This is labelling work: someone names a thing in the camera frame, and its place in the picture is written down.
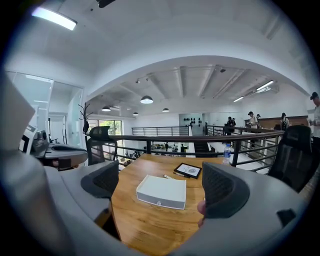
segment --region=staircase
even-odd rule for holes
[[[194,142],[194,151],[196,153],[209,153],[208,144],[206,142]],[[208,158],[206,154],[196,155],[196,158]]]

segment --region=water bottle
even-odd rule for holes
[[[223,161],[222,164],[229,165],[231,156],[231,147],[230,144],[227,144],[223,151]]]

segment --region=hand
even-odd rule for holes
[[[199,213],[201,213],[202,215],[205,215],[206,212],[206,201],[201,201],[198,203],[197,205],[197,210]],[[202,218],[198,221],[198,227],[200,228],[203,224],[204,224],[205,218]]]

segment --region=desk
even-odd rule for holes
[[[202,167],[203,162],[221,164],[222,158],[189,158],[143,154],[119,173],[119,183],[112,195],[115,223],[122,242],[148,255],[166,255],[183,244],[198,230],[203,217],[197,204],[204,199],[201,171],[198,179],[173,174],[181,163]],[[184,210],[165,208],[137,199],[136,188],[146,175],[164,174],[186,180]]]

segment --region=white box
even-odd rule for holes
[[[186,190],[185,180],[147,175],[136,188],[136,197],[149,204],[184,210]]]

